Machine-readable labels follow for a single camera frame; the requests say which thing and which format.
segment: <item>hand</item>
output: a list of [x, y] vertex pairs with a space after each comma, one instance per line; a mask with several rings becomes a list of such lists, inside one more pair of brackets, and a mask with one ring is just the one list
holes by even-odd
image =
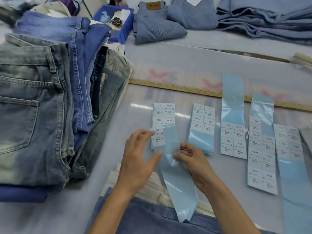
[[163, 152], [159, 151], [146, 163], [143, 149], [154, 131], [138, 130], [127, 139], [121, 161], [116, 187], [123, 189], [131, 198], [141, 189], [152, 175]]
[[185, 163], [194, 184], [201, 192], [206, 193], [211, 182], [218, 181], [219, 177], [213, 171], [201, 149], [190, 143], [181, 143], [180, 148], [180, 153], [173, 155], [174, 159]]

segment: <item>jeans pocket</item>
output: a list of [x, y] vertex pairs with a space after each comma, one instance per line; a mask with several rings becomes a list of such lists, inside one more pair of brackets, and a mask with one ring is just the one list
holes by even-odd
[[150, 26], [151, 31], [155, 33], [166, 35], [174, 30], [174, 26], [170, 23], [170, 21], [158, 19], [156, 16], [154, 18], [149, 17], [148, 15], [145, 16], [145, 19]]
[[0, 96], [0, 154], [29, 145], [38, 114], [39, 102]]
[[206, 2], [202, 0], [197, 6], [193, 6], [188, 3], [186, 0], [183, 0], [183, 11], [188, 15], [198, 15], [204, 13], [206, 10]]

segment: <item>wooden ruler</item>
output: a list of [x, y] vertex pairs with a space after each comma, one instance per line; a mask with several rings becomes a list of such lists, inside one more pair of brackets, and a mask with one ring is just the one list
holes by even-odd
[[[174, 90], [174, 91], [185, 92], [185, 93], [190, 93], [190, 94], [199, 94], [199, 95], [222, 98], [222, 92], [214, 91], [214, 90], [203, 90], [199, 88], [165, 84], [165, 83], [154, 82], [154, 81], [143, 80], [143, 79], [135, 79], [135, 78], [130, 78], [129, 83], [142, 85], [142, 86], [148, 86], [148, 87], [154, 87], [154, 88], [159, 88], [159, 89], [165, 89], [165, 90]], [[245, 102], [251, 102], [251, 101], [252, 101], [252, 96], [245, 95]], [[278, 100], [278, 101], [275, 101], [274, 106], [312, 112], [312, 105], [307, 105], [307, 104], [292, 103], [292, 102], [285, 102], [285, 101]]]

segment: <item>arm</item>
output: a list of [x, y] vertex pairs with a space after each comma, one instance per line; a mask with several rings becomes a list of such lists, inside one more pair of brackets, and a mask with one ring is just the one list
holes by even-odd
[[88, 234], [114, 234], [131, 198], [153, 173], [162, 152], [157, 152], [147, 163], [143, 160], [146, 141], [155, 134], [138, 130], [126, 141], [124, 156], [116, 186], [107, 197]]
[[260, 234], [230, 190], [213, 171], [203, 152], [189, 143], [181, 143], [174, 158], [184, 162], [198, 189], [209, 200], [224, 234]]

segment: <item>blue plastic bin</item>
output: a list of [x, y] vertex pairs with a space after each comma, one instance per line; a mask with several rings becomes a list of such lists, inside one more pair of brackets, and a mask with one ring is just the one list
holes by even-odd
[[123, 23], [121, 29], [119, 30], [118, 35], [117, 36], [112, 35], [109, 38], [109, 40], [112, 42], [119, 42], [121, 44], [124, 44], [128, 38], [128, 35], [133, 26], [133, 22], [135, 20], [134, 9], [128, 7], [104, 5], [93, 16], [93, 20], [100, 21], [103, 11], [106, 11], [107, 15], [109, 15], [112, 18], [116, 11], [121, 11], [122, 9], [130, 10], [130, 15], [128, 16], [127, 20]]

